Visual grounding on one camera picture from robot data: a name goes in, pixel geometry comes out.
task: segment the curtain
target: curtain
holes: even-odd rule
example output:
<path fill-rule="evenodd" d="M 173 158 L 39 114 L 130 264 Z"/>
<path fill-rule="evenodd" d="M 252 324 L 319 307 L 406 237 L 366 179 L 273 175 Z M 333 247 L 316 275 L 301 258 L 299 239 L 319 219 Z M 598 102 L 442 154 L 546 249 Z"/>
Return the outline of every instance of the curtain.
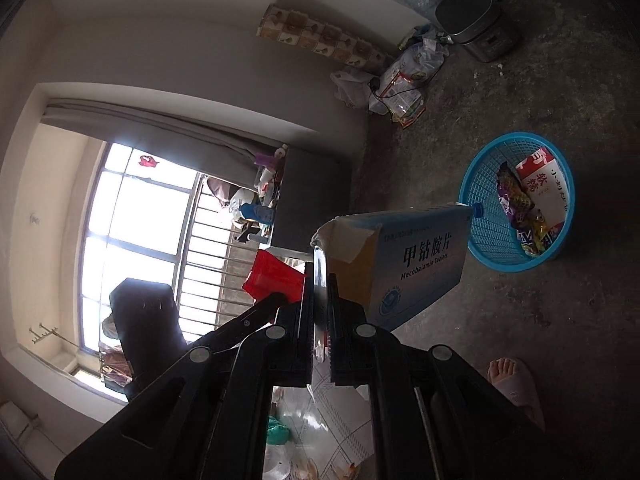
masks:
<path fill-rule="evenodd" d="M 251 190 L 255 155 L 274 151 L 215 126 L 96 101 L 52 99 L 40 122 L 136 148 Z"/>

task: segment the cardboard box flap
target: cardboard box flap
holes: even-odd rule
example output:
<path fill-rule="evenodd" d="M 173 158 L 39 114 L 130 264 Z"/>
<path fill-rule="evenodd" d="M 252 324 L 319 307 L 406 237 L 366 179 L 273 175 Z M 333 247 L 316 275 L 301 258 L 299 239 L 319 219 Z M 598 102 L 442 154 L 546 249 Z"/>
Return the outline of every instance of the cardboard box flap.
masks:
<path fill-rule="evenodd" d="M 311 239 L 313 246 L 320 247 L 324 254 L 347 264 L 353 262 L 366 241 L 380 231 L 353 226 L 346 217 L 334 218 L 318 229 Z"/>

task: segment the foot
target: foot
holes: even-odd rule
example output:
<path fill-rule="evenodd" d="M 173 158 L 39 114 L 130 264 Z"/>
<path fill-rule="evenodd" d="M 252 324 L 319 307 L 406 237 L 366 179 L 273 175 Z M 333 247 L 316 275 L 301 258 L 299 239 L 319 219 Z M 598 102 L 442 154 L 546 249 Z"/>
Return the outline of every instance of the foot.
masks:
<path fill-rule="evenodd" d="M 516 361 L 512 361 L 506 357 L 501 357 L 497 361 L 491 361 L 489 363 L 487 378 L 489 379 L 489 382 L 495 386 L 496 383 L 499 383 L 501 380 L 513 375 L 516 372 L 517 367 L 518 363 Z M 519 408 L 534 424 L 536 423 L 533 415 L 533 408 L 531 406 L 519 406 Z"/>

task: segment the red plastic piece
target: red plastic piece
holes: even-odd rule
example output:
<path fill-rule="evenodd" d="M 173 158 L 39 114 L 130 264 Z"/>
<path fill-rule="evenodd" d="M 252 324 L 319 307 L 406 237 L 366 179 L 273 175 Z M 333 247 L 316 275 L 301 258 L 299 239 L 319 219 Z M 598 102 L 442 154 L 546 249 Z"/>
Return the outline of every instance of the red plastic piece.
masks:
<path fill-rule="evenodd" d="M 282 292 L 291 303 L 302 299 L 305 275 L 281 262 L 273 254 L 258 249 L 254 266 L 242 288 L 255 301 L 260 301 L 272 292 Z"/>
<path fill-rule="evenodd" d="M 155 168 L 158 165 L 158 161 L 151 155 L 140 155 L 139 165 L 145 168 Z"/>

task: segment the toe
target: toe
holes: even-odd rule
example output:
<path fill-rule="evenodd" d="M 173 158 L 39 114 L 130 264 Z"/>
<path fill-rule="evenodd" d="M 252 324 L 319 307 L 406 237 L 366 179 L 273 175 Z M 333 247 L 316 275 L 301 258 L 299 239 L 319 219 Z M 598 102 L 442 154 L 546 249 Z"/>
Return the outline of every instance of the toe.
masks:
<path fill-rule="evenodd" d="M 498 362 L 497 361 L 491 361 L 489 363 L 489 382 L 491 382 L 493 384 L 494 379 L 498 376 Z"/>

